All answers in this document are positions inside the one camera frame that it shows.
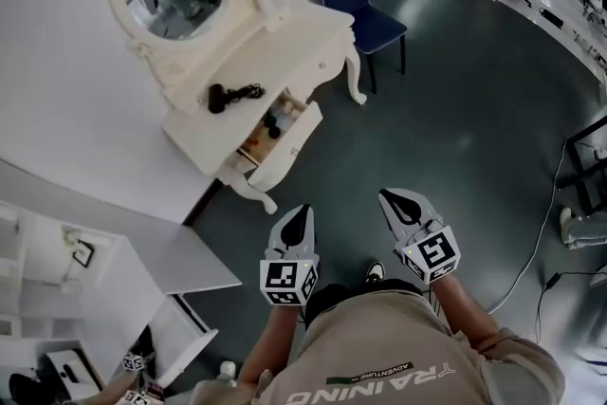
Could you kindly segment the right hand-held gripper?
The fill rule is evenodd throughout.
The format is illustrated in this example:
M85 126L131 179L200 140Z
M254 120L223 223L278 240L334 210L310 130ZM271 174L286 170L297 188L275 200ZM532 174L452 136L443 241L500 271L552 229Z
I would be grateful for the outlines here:
M439 217L427 221L430 203L422 194L384 188L378 193L378 200L393 235L413 235L396 242L395 254L424 285L458 268L461 252L453 231Z

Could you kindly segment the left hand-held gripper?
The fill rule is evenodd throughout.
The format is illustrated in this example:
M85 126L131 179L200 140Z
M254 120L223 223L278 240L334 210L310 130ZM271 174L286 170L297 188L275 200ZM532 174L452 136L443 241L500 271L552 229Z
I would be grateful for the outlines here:
M260 261L260 290L272 305L304 306L319 281L314 212L300 205L272 227Z

